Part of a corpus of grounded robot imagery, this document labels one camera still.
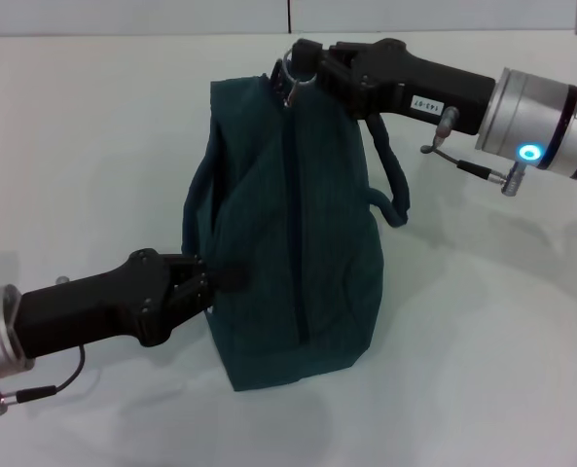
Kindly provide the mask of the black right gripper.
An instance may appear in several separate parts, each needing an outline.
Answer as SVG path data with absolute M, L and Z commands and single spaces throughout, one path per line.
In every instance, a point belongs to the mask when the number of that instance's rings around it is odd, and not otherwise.
M 478 133 L 495 88 L 490 77 L 419 58 L 394 39 L 328 48 L 299 39 L 290 49 L 290 75 L 316 76 L 316 85 L 357 120 L 393 113 L 435 125 L 454 107 L 453 129 L 468 135 Z

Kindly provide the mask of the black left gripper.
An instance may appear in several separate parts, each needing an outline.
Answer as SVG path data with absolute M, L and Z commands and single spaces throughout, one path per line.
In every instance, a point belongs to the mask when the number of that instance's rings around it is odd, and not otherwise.
M 108 272 L 23 294 L 14 330 L 29 358 L 119 336 L 156 346 L 210 308 L 216 290 L 249 281 L 247 263 L 210 266 L 197 255 L 141 249 Z

